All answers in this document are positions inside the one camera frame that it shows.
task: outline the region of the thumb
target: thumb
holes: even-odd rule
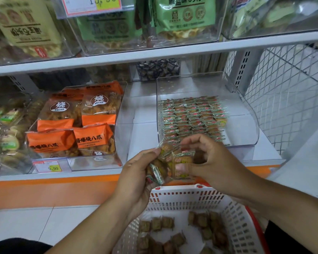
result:
[[[204,167],[205,164],[180,163],[176,165],[176,171],[189,175],[204,177]]]
[[[142,157],[134,163],[135,167],[139,170],[144,170],[151,161],[155,160],[159,156],[160,149],[158,150],[159,151],[157,152],[151,151],[142,155]]]

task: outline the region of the red basket handle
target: red basket handle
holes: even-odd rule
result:
[[[269,246],[267,245],[266,239],[265,239],[265,235],[263,233],[263,230],[261,229],[258,220],[256,219],[255,215],[253,214],[252,210],[248,207],[245,206],[248,214],[250,215],[252,222],[254,224],[254,227],[256,228],[260,243],[264,249],[265,254],[271,254]]]

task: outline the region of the price tag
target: price tag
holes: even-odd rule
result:
[[[39,173],[62,171],[58,161],[35,161],[33,165]]]
[[[67,17],[99,14],[122,9],[121,0],[62,0]]]

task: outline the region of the tile grout line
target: tile grout line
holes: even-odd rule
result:
[[[40,239],[41,239],[42,233],[44,232],[44,230],[45,230],[45,228],[46,228],[47,222],[48,222],[49,218],[51,217],[51,214],[52,214],[53,210],[54,210],[54,207],[52,208],[52,211],[51,211],[51,213],[49,214],[49,217],[47,218],[46,224],[45,224],[44,228],[42,229],[42,232],[41,232],[41,235],[40,235],[38,241],[40,241]]]

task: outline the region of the white plastic basket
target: white plastic basket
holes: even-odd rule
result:
[[[219,212],[229,237],[231,253],[269,254],[263,232],[252,211],[212,187],[204,185],[162,186],[153,189],[146,210],[125,230],[113,250],[115,253],[137,253],[139,222],[153,217],[174,217],[174,230],[151,232],[151,236],[165,243],[176,233],[183,231],[187,244],[181,246],[182,254],[199,254],[202,248],[212,246],[212,242],[203,242],[200,232],[188,226],[187,215],[190,210],[198,213],[212,210]],[[216,254],[222,251],[213,249]]]

